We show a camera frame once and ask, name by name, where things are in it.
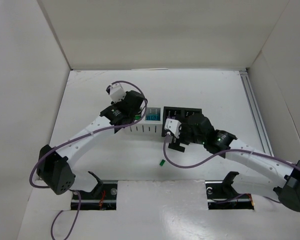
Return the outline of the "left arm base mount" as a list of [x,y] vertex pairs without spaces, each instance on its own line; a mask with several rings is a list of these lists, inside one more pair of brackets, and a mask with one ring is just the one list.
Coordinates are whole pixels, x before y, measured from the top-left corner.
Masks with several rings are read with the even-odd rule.
[[117,180],[101,180],[93,172],[88,174],[96,181],[94,189],[91,192],[79,190],[79,196],[73,192],[70,202],[70,209],[76,210],[78,207],[82,211],[115,211],[117,209]]

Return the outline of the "teal printed oval lego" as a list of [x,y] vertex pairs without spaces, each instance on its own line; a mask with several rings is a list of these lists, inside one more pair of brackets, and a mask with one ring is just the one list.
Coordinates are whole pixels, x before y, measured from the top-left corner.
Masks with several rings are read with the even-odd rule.
[[146,121],[161,121],[161,115],[160,114],[147,114],[146,115]]

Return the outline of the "small green lego plate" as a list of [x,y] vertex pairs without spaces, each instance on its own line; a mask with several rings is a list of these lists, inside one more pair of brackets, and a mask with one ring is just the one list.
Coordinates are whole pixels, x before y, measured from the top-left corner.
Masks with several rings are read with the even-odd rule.
[[162,159],[161,162],[159,163],[159,165],[162,167],[165,164],[165,162],[166,161],[164,159]]

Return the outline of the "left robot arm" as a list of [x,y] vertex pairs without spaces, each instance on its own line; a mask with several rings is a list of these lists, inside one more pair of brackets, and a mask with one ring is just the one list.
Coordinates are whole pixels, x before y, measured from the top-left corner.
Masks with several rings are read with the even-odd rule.
[[86,128],[69,141],[56,147],[41,148],[37,175],[56,195],[66,191],[83,191],[97,196],[103,182],[92,171],[74,172],[76,162],[98,142],[135,124],[135,116],[147,100],[142,93],[127,91],[122,100],[112,102]]

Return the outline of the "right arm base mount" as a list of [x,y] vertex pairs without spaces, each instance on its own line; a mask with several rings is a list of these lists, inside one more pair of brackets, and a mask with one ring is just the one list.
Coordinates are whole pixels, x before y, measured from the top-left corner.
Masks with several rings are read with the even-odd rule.
[[254,210],[250,194],[239,194],[232,184],[236,171],[230,171],[223,180],[208,180],[205,182],[207,206],[209,210]]

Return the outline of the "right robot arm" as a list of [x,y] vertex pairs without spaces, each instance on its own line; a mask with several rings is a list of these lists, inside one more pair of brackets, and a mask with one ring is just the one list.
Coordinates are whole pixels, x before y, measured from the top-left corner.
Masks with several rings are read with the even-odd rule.
[[171,143],[164,142],[164,149],[184,152],[183,145],[197,144],[211,154],[193,165],[174,163],[173,166],[180,169],[196,168],[215,157],[234,161],[261,174],[261,177],[231,171],[222,181],[225,191],[232,191],[237,197],[243,194],[259,195],[300,213],[300,160],[292,163],[258,151],[234,134],[215,129],[201,113],[167,118],[164,130],[166,137],[172,138]]

